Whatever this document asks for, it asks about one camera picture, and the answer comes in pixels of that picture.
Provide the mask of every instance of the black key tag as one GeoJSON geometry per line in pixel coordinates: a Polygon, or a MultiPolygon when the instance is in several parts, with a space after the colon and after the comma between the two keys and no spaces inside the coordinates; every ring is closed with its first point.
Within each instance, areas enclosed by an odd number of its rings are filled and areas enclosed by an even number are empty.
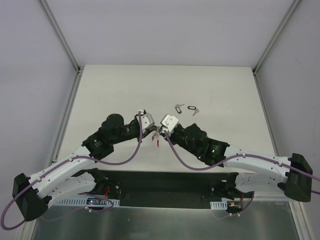
{"type": "Polygon", "coordinates": [[[176,107],[175,110],[176,110],[176,112],[177,112],[178,114],[181,114],[181,113],[182,113],[180,107],[176,107]]]}

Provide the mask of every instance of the white cable tray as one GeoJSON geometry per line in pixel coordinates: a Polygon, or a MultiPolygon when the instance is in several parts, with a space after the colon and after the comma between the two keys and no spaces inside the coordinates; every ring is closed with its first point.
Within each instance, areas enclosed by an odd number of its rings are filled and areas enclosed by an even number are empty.
{"type": "MultiPolygon", "coordinates": [[[[54,206],[72,206],[72,207],[109,207],[111,203],[106,200],[101,200],[100,205],[90,205],[87,204],[87,199],[92,199],[93,197],[87,196],[71,196],[66,199],[60,200],[54,204],[54,206]]],[[[109,199],[113,202],[113,207],[120,207],[120,200],[117,199],[109,199]]]]}
{"type": "Polygon", "coordinates": [[[211,210],[227,210],[228,204],[227,201],[211,201],[210,202],[211,210]]]}

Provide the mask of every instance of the metal key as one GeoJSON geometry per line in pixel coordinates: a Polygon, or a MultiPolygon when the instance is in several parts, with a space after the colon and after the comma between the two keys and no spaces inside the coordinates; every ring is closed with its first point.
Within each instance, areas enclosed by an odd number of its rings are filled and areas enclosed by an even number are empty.
{"type": "Polygon", "coordinates": [[[180,108],[180,107],[182,107],[184,104],[177,104],[177,105],[175,105],[175,108],[180,108]]]}
{"type": "Polygon", "coordinates": [[[196,113],[198,113],[198,112],[200,112],[200,110],[199,110],[198,108],[196,108],[196,109],[194,110],[194,114],[192,114],[192,116],[196,115],[196,113]]]}

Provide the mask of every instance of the metal floor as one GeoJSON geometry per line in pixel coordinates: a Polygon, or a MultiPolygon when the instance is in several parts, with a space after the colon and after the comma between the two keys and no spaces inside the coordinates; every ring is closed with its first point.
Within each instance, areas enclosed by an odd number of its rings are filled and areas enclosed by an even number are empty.
{"type": "MultiPolygon", "coordinates": [[[[53,206],[57,218],[74,207],[53,206]]],[[[32,240],[298,240],[288,202],[254,201],[240,217],[206,209],[115,207],[103,213],[81,209],[54,222],[38,220],[32,240]]]]}

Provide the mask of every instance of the white wall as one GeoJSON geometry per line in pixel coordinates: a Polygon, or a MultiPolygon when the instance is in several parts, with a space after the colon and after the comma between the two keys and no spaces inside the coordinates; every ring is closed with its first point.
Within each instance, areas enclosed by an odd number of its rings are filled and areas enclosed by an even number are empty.
{"type": "MultiPolygon", "coordinates": [[[[302,1],[258,73],[280,155],[300,153],[320,176],[320,1],[302,1]]],[[[320,184],[313,181],[313,189],[320,184]]],[[[304,204],[320,239],[320,196],[304,204]]]]}
{"type": "Polygon", "coordinates": [[[254,67],[293,0],[48,0],[81,66],[254,67]]]}
{"type": "MultiPolygon", "coordinates": [[[[14,177],[48,162],[75,71],[37,1],[0,3],[0,210],[12,199],[14,177]]],[[[13,205],[5,222],[22,220],[13,205]]],[[[0,239],[16,231],[0,229],[0,239]]]]}

